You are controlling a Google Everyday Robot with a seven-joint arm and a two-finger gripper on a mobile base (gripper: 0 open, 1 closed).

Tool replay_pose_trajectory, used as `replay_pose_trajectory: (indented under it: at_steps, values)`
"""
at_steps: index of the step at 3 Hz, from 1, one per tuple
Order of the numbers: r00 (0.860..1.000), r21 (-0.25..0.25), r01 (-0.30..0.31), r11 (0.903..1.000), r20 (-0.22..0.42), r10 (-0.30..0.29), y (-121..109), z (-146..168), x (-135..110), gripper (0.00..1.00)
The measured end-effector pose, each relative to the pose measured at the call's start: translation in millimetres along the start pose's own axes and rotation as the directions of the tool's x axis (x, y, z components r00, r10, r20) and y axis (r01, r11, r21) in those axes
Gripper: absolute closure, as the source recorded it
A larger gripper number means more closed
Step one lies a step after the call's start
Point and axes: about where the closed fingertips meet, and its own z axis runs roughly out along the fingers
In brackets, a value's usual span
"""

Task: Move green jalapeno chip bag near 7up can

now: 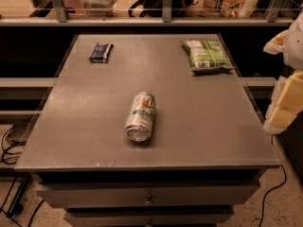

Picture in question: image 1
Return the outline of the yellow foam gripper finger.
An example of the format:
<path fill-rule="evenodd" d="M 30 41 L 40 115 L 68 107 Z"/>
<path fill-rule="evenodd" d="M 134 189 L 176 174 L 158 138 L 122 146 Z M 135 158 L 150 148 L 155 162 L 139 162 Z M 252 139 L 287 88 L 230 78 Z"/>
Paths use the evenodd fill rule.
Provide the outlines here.
<path fill-rule="evenodd" d="M 263 128 L 269 134 L 280 134 L 302 111 L 303 71 L 295 71 L 288 78 L 280 76 L 265 115 Z"/>
<path fill-rule="evenodd" d="M 285 51 L 287 33 L 287 30 L 278 33 L 263 47 L 263 51 L 272 55 L 283 53 Z"/>

